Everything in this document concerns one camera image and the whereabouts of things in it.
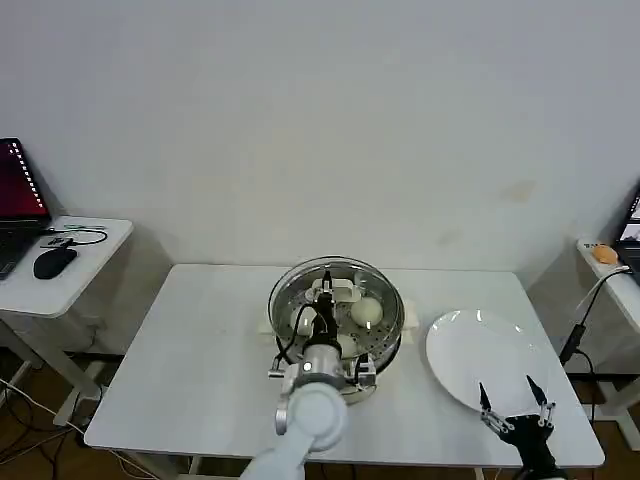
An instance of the white wall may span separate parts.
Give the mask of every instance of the white wall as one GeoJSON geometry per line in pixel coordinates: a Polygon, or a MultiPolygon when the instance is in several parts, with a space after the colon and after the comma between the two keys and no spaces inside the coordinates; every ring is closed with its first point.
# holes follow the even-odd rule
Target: white wall
{"type": "Polygon", "coordinates": [[[11,2],[0,134],[69,212],[129,218],[140,250],[153,239],[175,262],[342,253],[529,285],[638,178],[639,15],[584,0],[11,2]]]}

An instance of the white table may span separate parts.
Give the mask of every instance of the white table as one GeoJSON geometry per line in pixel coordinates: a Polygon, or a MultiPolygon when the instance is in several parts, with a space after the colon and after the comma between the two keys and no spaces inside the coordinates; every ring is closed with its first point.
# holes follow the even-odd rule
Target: white table
{"type": "MultiPolygon", "coordinates": [[[[280,381],[268,379],[273,338],[258,333],[269,291],[286,269],[178,265],[167,277],[91,422],[94,447],[253,457],[276,440],[280,381]]],[[[494,310],[528,328],[548,350],[548,397],[558,403],[549,445],[565,467],[598,466],[604,454],[515,275],[385,270],[420,327],[403,334],[372,397],[349,407],[349,427],[324,462],[518,466],[479,414],[459,404],[426,366],[427,328],[440,314],[494,310]]]]}
{"type": "MultiPolygon", "coordinates": [[[[65,225],[82,225],[87,229],[99,228],[108,238],[94,245],[74,246],[78,251],[78,257],[51,280],[35,278],[33,264],[38,256],[47,251],[41,247],[52,237],[42,237],[32,246],[15,270],[5,280],[0,281],[0,318],[14,330],[20,328],[19,317],[26,316],[40,319],[38,322],[46,322],[47,319],[66,313],[133,229],[132,223],[128,220],[71,216],[58,217],[52,222],[51,228],[68,230],[65,225]]],[[[71,236],[78,242],[89,242],[101,237],[89,232],[76,232],[64,236],[71,236]]],[[[100,395],[98,385],[91,378],[96,374],[97,367],[89,371],[88,375],[85,374],[64,352],[51,344],[45,331],[34,328],[32,331],[22,332],[20,337],[47,364],[80,390],[84,397],[96,398],[100,395]]]]}
{"type": "MultiPolygon", "coordinates": [[[[581,239],[577,243],[578,251],[597,278],[604,277],[622,265],[621,263],[617,265],[599,263],[591,254],[591,250],[600,243],[602,242],[589,238],[581,239]]],[[[629,324],[640,333],[640,287],[635,280],[630,275],[616,275],[607,280],[604,288],[629,324]]],[[[640,451],[640,432],[629,414],[629,408],[640,402],[640,378],[620,391],[617,391],[609,382],[598,382],[598,385],[606,403],[596,407],[596,420],[617,422],[629,448],[640,451]]]]}

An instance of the computer mouse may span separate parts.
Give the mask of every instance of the computer mouse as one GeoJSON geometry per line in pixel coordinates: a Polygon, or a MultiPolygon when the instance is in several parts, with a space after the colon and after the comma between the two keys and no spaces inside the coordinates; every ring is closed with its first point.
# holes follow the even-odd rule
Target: computer mouse
{"type": "Polygon", "coordinates": [[[33,275],[40,280],[51,280],[60,275],[67,265],[78,256],[72,248],[59,247],[43,253],[33,263],[33,275]]]}

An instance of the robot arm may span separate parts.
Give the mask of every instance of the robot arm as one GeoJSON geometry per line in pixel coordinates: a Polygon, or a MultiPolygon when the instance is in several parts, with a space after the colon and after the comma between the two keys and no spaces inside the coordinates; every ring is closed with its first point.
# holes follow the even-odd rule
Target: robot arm
{"type": "Polygon", "coordinates": [[[253,459],[241,479],[303,479],[308,453],[327,450],[342,437],[347,424],[347,404],[339,392],[345,377],[333,303],[331,276],[326,272],[323,291],[313,303],[317,316],[302,360],[281,372],[278,369],[281,353],[274,359],[270,372],[270,376],[284,379],[276,410],[276,432],[281,436],[274,449],[253,459]]]}
{"type": "Polygon", "coordinates": [[[347,404],[334,387],[321,382],[297,389],[289,401],[286,433],[273,450],[258,455],[243,480],[300,480],[310,451],[327,450],[344,433],[347,404]]]}

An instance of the laptop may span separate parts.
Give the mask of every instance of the laptop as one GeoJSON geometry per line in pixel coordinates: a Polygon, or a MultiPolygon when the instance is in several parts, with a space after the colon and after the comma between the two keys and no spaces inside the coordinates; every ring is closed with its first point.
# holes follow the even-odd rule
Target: laptop
{"type": "Polygon", "coordinates": [[[51,215],[17,138],[0,139],[0,280],[42,235],[51,215]]]}

